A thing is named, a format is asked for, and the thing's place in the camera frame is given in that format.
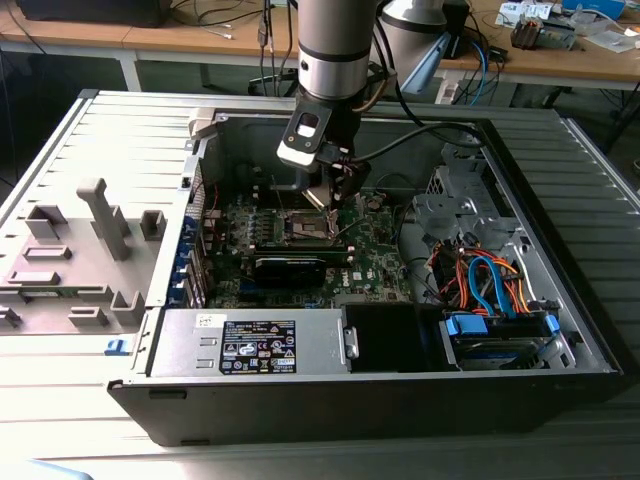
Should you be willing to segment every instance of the blue cable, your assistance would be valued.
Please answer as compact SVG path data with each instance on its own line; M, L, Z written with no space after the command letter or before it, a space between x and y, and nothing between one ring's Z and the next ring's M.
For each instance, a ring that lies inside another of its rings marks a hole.
M504 313L507 318L515 318L516 314L511 308L511 303L509 303L509 299L505 296L504 290L502 289L502 278L500 277L500 269L498 266L493 263L493 261L488 257L476 257L473 259L471 264L469 265L469 290L471 291L471 295L474 296L476 300L487 310L489 315L495 315L493 307L487 302L480 292L478 292L478 286L476 285L476 268L480 262L484 262L489 265L489 271L493 276L493 284L496 289L496 297L498 298L498 305L500 305L500 310Z
M476 42L471 42L471 45L476 47L476 50L478 50L478 53L480 54L480 59L482 60L482 78L480 79L480 87L478 88L478 91L476 92L475 97L473 97L473 100L471 100L471 103L469 104L469 105L474 105L480 98L480 94L484 89L484 80L487 76L488 65L487 65L487 59L484 56L484 52L482 51L482 47L480 47L480 45L478 45Z

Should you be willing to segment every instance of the floor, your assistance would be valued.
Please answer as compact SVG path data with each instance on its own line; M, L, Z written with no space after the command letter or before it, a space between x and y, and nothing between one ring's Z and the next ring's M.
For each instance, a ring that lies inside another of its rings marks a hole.
M125 90L126 87L120 68L113 60L19 53L3 55L17 154L14 168L6 103L1 101L0 177L15 183L16 170L20 175L28 168L81 88ZM204 88L199 66L195 64L139 62L138 70L143 89L155 92L246 95L248 81L259 77L256 67L209 66L209 78L214 87ZM433 102L437 87L438 81L435 80L424 97L409 100ZM511 98L512 91L512 85L500 85L495 95L481 97L478 103L486 105L491 100L491 105L504 106ZM548 91L546 87L520 86L514 102L518 106L535 107L541 104ZM559 97L555 108L561 115L577 120L593 141L600 145L610 131L613 116L619 110L611 101L615 99L608 100L598 90L573 89ZM611 161L635 189L640 188L640 176L634 173L632 167L633 161L640 157L638 138L640 122L629 127L609 154ZM0 183L0 199L4 199L10 190L7 184Z

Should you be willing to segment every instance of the warning label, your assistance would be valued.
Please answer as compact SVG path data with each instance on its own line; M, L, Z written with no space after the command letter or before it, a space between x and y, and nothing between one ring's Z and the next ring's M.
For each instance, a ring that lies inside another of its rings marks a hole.
M296 373L296 323L225 322L220 372Z

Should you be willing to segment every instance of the motherboard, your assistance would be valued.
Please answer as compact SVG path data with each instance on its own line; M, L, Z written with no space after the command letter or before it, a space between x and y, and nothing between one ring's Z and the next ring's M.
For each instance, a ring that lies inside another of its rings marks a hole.
M358 198L340 212L228 204L211 215L209 308L335 308L410 302L393 208Z

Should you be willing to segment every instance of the green circuit board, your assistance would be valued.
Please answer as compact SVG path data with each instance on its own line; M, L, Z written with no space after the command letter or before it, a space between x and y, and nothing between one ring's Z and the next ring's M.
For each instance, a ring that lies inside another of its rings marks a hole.
M359 207L345 208L330 219L315 210L261 210L229 205L223 209L225 227L217 233L222 241L208 257L215 288L207 306L336 308L350 302L410 302L410 285L401 271L402 262L393 241L393 209L379 202L371 204L373 210L363 199ZM339 241L333 239L334 235L324 236L321 226L325 224L334 230L332 234L343 231L338 235ZM346 267L329 266L320 288L260 289L251 277L256 243L278 248L279 252L304 245L304 254L293 250L290 254L328 259L329 264L344 257L349 263ZM315 245L327 247L336 243L343 247L342 252L313 250Z

